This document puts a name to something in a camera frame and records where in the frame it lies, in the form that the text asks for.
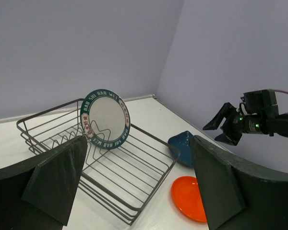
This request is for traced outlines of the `green rimmed white plate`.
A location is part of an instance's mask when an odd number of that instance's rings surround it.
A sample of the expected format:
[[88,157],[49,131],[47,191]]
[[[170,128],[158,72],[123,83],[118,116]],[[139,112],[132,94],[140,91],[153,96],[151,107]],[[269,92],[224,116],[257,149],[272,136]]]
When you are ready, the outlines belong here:
[[125,102],[108,89],[94,90],[85,97],[80,120],[87,139],[105,150],[120,147],[131,128],[130,113]]

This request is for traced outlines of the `dark blue shell plate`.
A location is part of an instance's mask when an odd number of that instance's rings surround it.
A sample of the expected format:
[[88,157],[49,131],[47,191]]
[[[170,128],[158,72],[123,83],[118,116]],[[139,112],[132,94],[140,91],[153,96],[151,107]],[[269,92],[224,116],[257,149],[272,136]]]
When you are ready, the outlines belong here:
[[190,139],[192,137],[193,134],[186,130],[168,139],[168,144],[178,150],[176,151],[173,148],[169,148],[171,156],[177,163],[188,168],[193,167],[192,152],[190,148]]

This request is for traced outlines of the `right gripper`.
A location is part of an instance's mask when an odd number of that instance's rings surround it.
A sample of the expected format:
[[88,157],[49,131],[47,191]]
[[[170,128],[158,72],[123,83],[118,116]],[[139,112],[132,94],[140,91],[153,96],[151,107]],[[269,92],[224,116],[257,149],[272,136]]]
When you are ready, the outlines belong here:
[[261,115],[241,115],[229,102],[223,104],[214,118],[203,127],[203,130],[218,129],[224,118],[226,119],[222,125],[223,133],[215,137],[215,141],[237,145],[242,134],[268,134]]

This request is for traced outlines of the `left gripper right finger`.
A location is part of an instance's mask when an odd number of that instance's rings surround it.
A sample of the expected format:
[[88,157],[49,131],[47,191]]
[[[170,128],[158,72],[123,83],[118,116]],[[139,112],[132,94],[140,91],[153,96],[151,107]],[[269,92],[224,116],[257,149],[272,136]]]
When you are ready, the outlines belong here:
[[288,173],[190,139],[193,167],[211,230],[288,230]]

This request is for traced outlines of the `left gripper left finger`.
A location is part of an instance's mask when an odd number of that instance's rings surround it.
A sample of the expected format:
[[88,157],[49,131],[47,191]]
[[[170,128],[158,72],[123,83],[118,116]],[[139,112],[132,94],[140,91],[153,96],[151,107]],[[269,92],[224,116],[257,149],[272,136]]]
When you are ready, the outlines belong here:
[[61,230],[67,226],[87,140],[77,136],[0,169],[0,230]]

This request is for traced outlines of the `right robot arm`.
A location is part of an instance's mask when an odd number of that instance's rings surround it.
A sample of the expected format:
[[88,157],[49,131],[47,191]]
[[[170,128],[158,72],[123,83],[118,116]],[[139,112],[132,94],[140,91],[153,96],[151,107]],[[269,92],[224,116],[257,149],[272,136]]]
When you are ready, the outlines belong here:
[[231,103],[225,103],[214,118],[203,127],[203,130],[220,128],[222,134],[215,137],[228,145],[236,146],[243,134],[259,134],[274,136],[281,135],[288,138],[288,113],[274,118],[267,117],[263,112],[245,115],[238,111]]

